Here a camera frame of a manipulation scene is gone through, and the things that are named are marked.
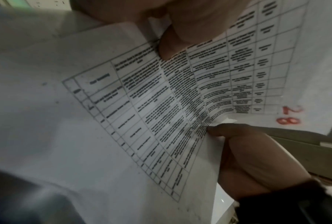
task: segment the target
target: red number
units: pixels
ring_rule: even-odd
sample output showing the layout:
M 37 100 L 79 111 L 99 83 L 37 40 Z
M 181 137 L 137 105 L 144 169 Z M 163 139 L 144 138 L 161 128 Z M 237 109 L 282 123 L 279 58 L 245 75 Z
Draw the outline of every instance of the red number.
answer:
M 281 117 L 281 118 L 277 118 L 277 122 L 278 124 L 282 124 L 282 125 L 286 125 L 286 124 L 300 124 L 301 121 L 297 118 L 294 117 Z
M 297 110 L 293 110 L 293 109 L 289 108 L 288 106 L 283 107 L 283 114 L 288 115 L 289 111 L 294 112 L 294 113 L 300 113 L 301 111 L 303 111 L 303 108 L 301 106 L 298 106 Z

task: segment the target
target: white paper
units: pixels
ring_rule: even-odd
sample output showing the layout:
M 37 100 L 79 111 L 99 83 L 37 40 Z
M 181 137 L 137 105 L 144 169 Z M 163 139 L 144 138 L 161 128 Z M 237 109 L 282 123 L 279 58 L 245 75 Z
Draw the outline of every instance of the white paper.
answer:
M 209 223 L 222 142 L 205 126 L 330 130 L 331 14 L 318 0 L 252 1 L 167 62 L 160 21 L 0 54 L 0 169 L 66 187 L 110 223 Z

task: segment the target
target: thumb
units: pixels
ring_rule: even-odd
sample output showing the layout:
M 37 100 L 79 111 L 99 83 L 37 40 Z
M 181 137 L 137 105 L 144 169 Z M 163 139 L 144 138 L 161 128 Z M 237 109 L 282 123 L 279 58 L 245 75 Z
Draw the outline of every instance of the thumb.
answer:
M 208 126 L 207 132 L 212 136 L 223 136 L 226 138 L 260 133 L 247 124 L 219 124 L 217 126 Z
M 161 37 L 159 54 L 163 60 L 169 60 L 172 56 L 191 45 L 192 43 L 183 41 L 177 35 L 173 25 L 170 25 Z

